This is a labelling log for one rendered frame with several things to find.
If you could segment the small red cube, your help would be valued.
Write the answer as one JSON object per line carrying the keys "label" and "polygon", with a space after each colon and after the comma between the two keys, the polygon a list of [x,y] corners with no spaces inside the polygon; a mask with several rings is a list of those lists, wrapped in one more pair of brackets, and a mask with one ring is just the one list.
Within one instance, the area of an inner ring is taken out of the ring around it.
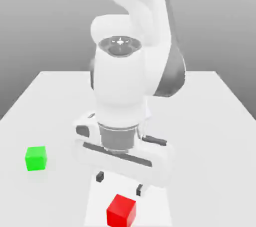
{"label": "small red cube", "polygon": [[136,214],[136,201],[117,194],[106,210],[107,225],[110,227],[131,227]]}

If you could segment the small green cube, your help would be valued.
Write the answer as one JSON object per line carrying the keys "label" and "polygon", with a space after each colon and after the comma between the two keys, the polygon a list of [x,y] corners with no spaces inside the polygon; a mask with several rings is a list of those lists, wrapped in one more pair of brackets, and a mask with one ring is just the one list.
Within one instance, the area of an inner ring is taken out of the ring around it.
{"label": "small green cube", "polygon": [[47,165],[45,146],[28,147],[25,154],[25,164],[28,171],[44,170]]}

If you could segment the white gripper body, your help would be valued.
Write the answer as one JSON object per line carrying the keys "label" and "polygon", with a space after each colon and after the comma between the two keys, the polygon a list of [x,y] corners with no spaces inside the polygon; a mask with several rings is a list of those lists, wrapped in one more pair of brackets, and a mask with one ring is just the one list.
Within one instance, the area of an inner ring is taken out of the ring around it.
{"label": "white gripper body", "polygon": [[81,164],[134,179],[143,185],[164,188],[171,176],[174,149],[136,139],[126,154],[113,154],[82,139],[73,141],[74,156]]}

